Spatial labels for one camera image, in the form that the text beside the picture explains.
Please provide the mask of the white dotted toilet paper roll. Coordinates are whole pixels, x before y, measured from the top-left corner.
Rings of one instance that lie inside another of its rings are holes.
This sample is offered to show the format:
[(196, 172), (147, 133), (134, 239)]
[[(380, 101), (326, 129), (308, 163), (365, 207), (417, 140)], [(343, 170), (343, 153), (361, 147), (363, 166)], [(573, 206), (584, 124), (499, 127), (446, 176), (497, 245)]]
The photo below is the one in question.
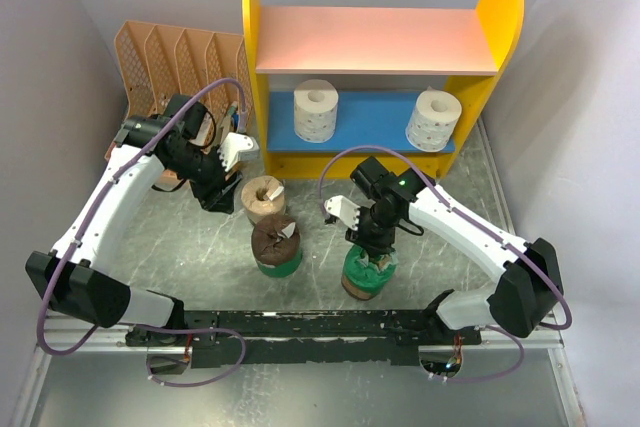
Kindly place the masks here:
[(294, 131), (303, 141), (324, 143), (335, 132), (339, 94), (326, 80), (309, 79), (293, 92)]

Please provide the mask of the white floral toilet paper roll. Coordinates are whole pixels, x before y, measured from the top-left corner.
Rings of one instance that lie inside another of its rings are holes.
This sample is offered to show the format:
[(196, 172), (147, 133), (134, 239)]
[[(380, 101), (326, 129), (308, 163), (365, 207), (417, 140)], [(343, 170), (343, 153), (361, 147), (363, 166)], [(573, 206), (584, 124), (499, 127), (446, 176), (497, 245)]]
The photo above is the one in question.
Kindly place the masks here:
[(461, 114), (462, 106), (455, 96), (445, 91), (425, 90), (415, 102), (405, 130), (406, 138), (420, 151), (443, 151)]

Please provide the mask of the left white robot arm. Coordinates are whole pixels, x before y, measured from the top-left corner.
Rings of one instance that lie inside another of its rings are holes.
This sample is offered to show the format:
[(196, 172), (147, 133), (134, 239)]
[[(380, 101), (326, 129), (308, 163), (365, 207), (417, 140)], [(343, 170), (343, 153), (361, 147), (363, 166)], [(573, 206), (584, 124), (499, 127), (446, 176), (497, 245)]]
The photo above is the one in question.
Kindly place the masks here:
[(46, 253), (35, 251), (26, 272), (49, 309), (109, 328), (118, 323), (149, 325), (162, 345), (181, 342), (187, 332), (184, 304), (174, 297), (133, 288), (113, 278), (115, 254), (148, 191), (165, 171), (190, 185), (203, 210), (231, 214), (242, 178), (235, 166), (259, 151), (254, 138), (230, 132), (209, 151), (194, 144), (206, 108), (175, 94), (167, 109), (131, 116), (118, 131), (108, 165), (81, 213)]

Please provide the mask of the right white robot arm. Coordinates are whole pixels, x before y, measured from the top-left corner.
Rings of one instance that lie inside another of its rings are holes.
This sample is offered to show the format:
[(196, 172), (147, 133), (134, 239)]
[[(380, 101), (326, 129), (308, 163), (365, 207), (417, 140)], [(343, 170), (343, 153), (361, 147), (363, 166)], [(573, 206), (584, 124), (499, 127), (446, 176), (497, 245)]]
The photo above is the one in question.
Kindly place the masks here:
[(543, 325), (563, 293), (556, 250), (548, 241), (529, 242), (494, 226), (413, 169), (396, 175), (369, 157), (351, 179), (371, 206), (344, 196), (324, 203), (347, 226), (349, 242), (370, 256), (388, 255), (396, 228), (408, 223), (415, 235), (430, 231), (440, 236), (490, 279), (486, 287), (442, 293), (432, 301), (424, 321), (431, 342), (443, 345), (463, 328), (485, 325), (526, 338)]

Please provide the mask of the brown green paper roll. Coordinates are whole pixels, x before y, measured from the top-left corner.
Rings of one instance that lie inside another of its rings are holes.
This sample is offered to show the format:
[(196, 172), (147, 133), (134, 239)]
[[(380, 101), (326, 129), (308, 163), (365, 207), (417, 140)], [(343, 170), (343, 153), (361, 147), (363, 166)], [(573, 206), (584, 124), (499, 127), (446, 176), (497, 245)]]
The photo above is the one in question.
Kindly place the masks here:
[(258, 269), (266, 276), (284, 278), (302, 262), (301, 235), (296, 220), (286, 214), (272, 214), (257, 222), (251, 234), (251, 248)]

